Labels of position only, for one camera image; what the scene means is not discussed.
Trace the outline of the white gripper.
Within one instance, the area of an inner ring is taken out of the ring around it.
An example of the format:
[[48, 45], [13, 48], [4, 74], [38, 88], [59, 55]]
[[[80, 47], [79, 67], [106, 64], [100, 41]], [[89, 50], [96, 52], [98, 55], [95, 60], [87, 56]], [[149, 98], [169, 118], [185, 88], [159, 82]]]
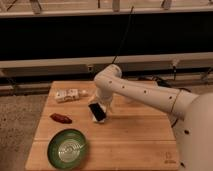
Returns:
[[89, 103], [90, 104], [99, 103], [108, 108], [111, 105], [112, 100], [113, 100], [113, 93], [111, 91], [97, 88], [94, 94], [90, 97]]

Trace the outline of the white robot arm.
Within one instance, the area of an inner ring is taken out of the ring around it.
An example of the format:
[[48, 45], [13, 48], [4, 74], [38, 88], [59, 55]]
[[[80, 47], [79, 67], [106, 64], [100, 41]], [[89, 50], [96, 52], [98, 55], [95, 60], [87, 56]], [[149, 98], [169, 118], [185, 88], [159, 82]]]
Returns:
[[213, 171], [213, 93], [202, 95], [122, 79], [118, 65], [110, 64], [94, 77], [95, 93], [89, 108], [103, 122], [113, 94], [137, 100], [184, 121], [179, 171]]

